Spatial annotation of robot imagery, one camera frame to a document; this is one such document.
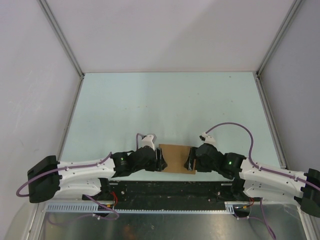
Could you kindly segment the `brown cardboard box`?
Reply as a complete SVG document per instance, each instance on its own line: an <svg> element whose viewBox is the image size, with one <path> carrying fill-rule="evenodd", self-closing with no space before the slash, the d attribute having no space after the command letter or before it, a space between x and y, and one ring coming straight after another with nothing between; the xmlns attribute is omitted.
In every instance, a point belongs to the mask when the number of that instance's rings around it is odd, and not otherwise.
<svg viewBox="0 0 320 240"><path fill-rule="evenodd" d="M162 156L167 164L167 167L162 172L188 175L196 174L195 170L188 170L184 167L189 158L191 146L160 144L159 147L162 150Z"/></svg>

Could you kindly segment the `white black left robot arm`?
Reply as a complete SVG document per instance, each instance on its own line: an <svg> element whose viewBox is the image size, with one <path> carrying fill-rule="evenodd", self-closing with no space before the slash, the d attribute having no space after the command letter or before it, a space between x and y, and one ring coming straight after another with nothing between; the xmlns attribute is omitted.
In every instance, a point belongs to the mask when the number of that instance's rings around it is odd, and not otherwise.
<svg viewBox="0 0 320 240"><path fill-rule="evenodd" d="M58 161L55 155L50 155L28 170L28 198L32 204L74 195L105 200L111 193L107 185L110 179L127 177L140 170L161 172L167 166L162 150L149 146L110 153L105 159L81 164Z"/></svg>

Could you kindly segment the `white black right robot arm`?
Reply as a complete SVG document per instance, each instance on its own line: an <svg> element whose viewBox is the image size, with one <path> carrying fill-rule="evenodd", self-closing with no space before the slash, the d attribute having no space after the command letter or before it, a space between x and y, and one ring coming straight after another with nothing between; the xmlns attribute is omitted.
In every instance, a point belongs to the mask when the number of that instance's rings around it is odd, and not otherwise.
<svg viewBox="0 0 320 240"><path fill-rule="evenodd" d="M216 172L232 181L231 196L283 202L296 205L313 217L320 216L320 172L274 168L237 153L221 153L211 144L192 147L184 168L197 172Z"/></svg>

